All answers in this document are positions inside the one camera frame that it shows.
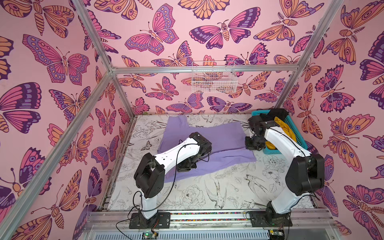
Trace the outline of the lavender purple t-shirt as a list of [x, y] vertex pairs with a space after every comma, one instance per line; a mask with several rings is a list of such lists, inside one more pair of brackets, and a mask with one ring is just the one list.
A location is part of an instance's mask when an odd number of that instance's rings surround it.
[[192, 177], [199, 177], [211, 174], [227, 167], [255, 162], [257, 159], [254, 153], [246, 149], [246, 134], [240, 123], [232, 122], [218, 125], [216, 127], [191, 127], [186, 116], [169, 117], [166, 130], [158, 148], [158, 153], [163, 153], [185, 140], [191, 133], [198, 132], [212, 143], [212, 152], [208, 162], [200, 161], [197, 168], [189, 172], [175, 174], [171, 170], [165, 176], [165, 182], [183, 180]]

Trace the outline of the teal plastic laundry basket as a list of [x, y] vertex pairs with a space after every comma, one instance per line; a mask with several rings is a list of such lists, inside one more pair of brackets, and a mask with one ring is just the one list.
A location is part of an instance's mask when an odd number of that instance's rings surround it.
[[[259, 116], [260, 114], [268, 114], [270, 112], [270, 110], [258, 110], [258, 111], [253, 111], [252, 112], [252, 116]], [[296, 140], [297, 140], [297, 143], [302, 147], [304, 148], [305, 150], [308, 149], [308, 146], [304, 140], [304, 138], [302, 137], [301, 133], [299, 132], [298, 128], [296, 127], [296, 125], [294, 124], [292, 118], [288, 115], [284, 122], [290, 127], [290, 129], [293, 131], [293, 133], [295, 134], [296, 136]], [[279, 150], [270, 150], [268, 149], [267, 147], [265, 147], [263, 149], [263, 153], [266, 154], [266, 155], [280, 155], [281, 152]]]

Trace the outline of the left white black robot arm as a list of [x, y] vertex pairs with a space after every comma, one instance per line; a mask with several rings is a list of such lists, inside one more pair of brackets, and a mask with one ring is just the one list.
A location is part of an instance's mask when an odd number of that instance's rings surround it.
[[142, 220], [153, 220], [158, 213], [157, 196], [162, 191], [165, 176], [173, 171], [189, 172], [197, 168], [200, 161], [207, 162], [212, 151], [212, 143], [198, 132], [192, 133], [179, 145], [157, 155], [145, 154], [134, 174], [137, 188], [141, 192]]

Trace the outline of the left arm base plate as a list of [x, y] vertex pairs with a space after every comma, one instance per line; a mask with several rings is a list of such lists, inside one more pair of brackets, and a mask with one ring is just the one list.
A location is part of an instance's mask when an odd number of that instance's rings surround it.
[[133, 213], [129, 229], [168, 229], [171, 223], [171, 213], [157, 212], [150, 219], [141, 213]]

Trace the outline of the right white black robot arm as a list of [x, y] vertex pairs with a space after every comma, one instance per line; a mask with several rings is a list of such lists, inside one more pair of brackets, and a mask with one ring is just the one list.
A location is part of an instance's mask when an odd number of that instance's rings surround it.
[[325, 185], [325, 159], [300, 146], [275, 121], [252, 116], [248, 124], [251, 135], [246, 137], [247, 149], [261, 151], [266, 148], [266, 142], [270, 142], [290, 164], [285, 177], [286, 187], [266, 208], [270, 216], [286, 215], [301, 198]]

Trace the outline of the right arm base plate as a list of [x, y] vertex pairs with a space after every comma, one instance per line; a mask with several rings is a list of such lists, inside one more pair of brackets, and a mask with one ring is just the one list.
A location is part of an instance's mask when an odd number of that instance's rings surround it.
[[248, 212], [252, 227], [292, 227], [293, 223], [290, 213], [276, 214], [270, 211], [251, 211]]

